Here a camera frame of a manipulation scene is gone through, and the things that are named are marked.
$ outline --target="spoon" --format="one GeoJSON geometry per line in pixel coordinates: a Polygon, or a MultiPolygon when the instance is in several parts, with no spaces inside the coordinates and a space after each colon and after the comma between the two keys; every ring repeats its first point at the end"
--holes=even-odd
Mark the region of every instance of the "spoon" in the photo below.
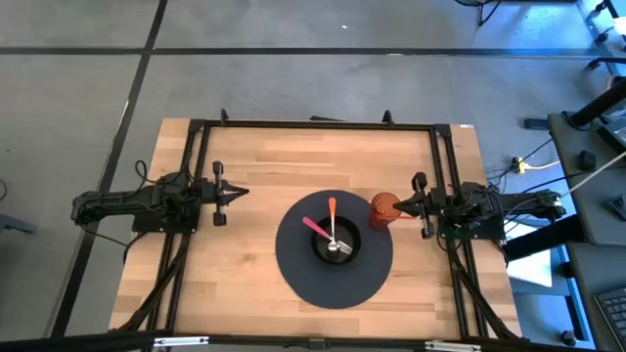
{"type": "Polygon", "coordinates": [[[314,223],[314,222],[313,222],[313,220],[309,219],[308,217],[306,217],[306,216],[305,216],[305,217],[303,217],[303,218],[302,218],[302,222],[303,222],[306,226],[308,226],[308,227],[310,227],[311,229],[313,229],[313,231],[315,231],[316,233],[318,233],[318,234],[320,234],[320,235],[324,236],[325,238],[327,238],[327,239],[329,239],[329,240],[331,239],[331,237],[329,236],[329,234],[328,234],[326,231],[324,231],[321,227],[317,226],[317,224],[316,224],[316,223],[314,223]]]}
{"type": "Polygon", "coordinates": [[[331,209],[331,242],[329,243],[329,250],[336,251],[338,249],[338,245],[335,242],[335,207],[336,207],[336,199],[333,197],[329,198],[329,208],[331,209]]]}
{"type": "MultiPolygon", "coordinates": [[[[329,234],[326,231],[324,231],[321,227],[317,226],[317,224],[314,223],[313,220],[309,219],[308,217],[304,216],[302,218],[302,222],[306,226],[310,227],[316,233],[318,233],[318,234],[322,235],[323,237],[325,237],[326,239],[328,239],[328,240],[331,239],[331,237],[329,236],[329,234]]],[[[352,247],[351,246],[345,244],[342,241],[337,241],[336,244],[337,244],[337,247],[338,247],[338,249],[340,251],[344,252],[347,255],[352,254],[352,247]]]]}

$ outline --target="orange spoon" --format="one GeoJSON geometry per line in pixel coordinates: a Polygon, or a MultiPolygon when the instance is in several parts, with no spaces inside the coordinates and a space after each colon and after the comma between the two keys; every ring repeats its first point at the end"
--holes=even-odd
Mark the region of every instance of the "orange spoon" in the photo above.
{"type": "Polygon", "coordinates": [[[335,242],[335,208],[336,208],[336,199],[333,197],[329,198],[329,208],[331,209],[331,242],[329,243],[329,250],[336,251],[338,246],[335,242]]]}

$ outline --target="orange cup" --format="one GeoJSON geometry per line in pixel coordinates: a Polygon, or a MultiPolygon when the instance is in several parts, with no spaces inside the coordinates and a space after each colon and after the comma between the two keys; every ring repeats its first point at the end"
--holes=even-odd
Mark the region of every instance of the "orange cup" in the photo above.
{"type": "Polygon", "coordinates": [[[384,230],[388,225],[400,216],[401,211],[394,208],[393,204],[400,201],[391,193],[380,193],[372,199],[370,219],[368,224],[374,230],[384,230]]]}

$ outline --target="wooden table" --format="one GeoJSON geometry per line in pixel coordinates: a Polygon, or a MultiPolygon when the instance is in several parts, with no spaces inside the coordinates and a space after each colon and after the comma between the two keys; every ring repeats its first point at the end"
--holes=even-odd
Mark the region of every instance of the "wooden table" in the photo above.
{"type": "MultiPolygon", "coordinates": [[[[189,121],[163,121],[150,178],[178,170],[189,121]]],[[[453,125],[452,131],[461,180],[484,183],[473,127],[453,125]]],[[[226,208],[226,227],[212,225],[213,205],[202,207],[190,243],[176,332],[459,338],[447,255],[435,240],[422,240],[420,222],[396,220],[390,225],[391,272],[377,294],[349,309],[323,309],[302,301],[283,279],[276,261],[278,225],[306,195],[342,189],[365,199],[379,192],[405,199],[413,194],[410,180],[417,171],[425,172],[429,186],[435,186],[428,133],[215,127],[208,141],[204,174],[210,178],[211,163],[220,160],[224,178],[250,192],[226,208]]],[[[439,142],[449,184],[445,147],[443,140],[439,142]]],[[[148,234],[130,249],[111,328],[123,324],[153,288],[163,240],[164,234],[148,234]]],[[[520,334],[501,252],[492,242],[472,244],[484,296],[507,326],[520,334]]],[[[161,302],[159,328],[164,327],[168,294],[161,302]]],[[[477,334],[467,293],[466,306],[470,331],[477,334]]]]}

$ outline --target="gray floor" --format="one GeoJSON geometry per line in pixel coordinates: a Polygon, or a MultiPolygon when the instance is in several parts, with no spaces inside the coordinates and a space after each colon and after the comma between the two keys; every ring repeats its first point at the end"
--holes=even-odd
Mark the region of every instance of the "gray floor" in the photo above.
{"type": "MultiPolygon", "coordinates": [[[[3,1],[0,46],[142,47],[156,7],[148,0],[3,1]]],[[[584,9],[506,3],[477,29],[477,10],[452,1],[170,0],[156,45],[587,49],[593,40],[584,9]]],[[[0,56],[0,178],[10,188],[0,212],[39,227],[33,235],[9,231],[0,237],[0,340],[46,333],[79,235],[69,220],[70,201],[98,183],[138,59],[0,56]]],[[[577,110],[604,90],[607,70],[584,71],[587,62],[152,57],[113,189],[137,186],[133,163],[150,160],[164,117],[216,118],[221,108],[232,118],[317,114],[378,121],[389,109],[396,121],[471,123],[485,169],[502,168],[550,138],[522,129],[524,118],[577,110]]],[[[530,162],[556,158],[549,147],[530,162]]],[[[558,167],[513,175],[507,191],[560,175],[558,167]]],[[[107,219],[100,232],[126,242],[129,224],[129,218],[107,219]]],[[[121,249],[96,240],[68,333],[107,328],[121,269],[121,249]]],[[[528,337],[558,343],[520,317],[528,337]]]]}

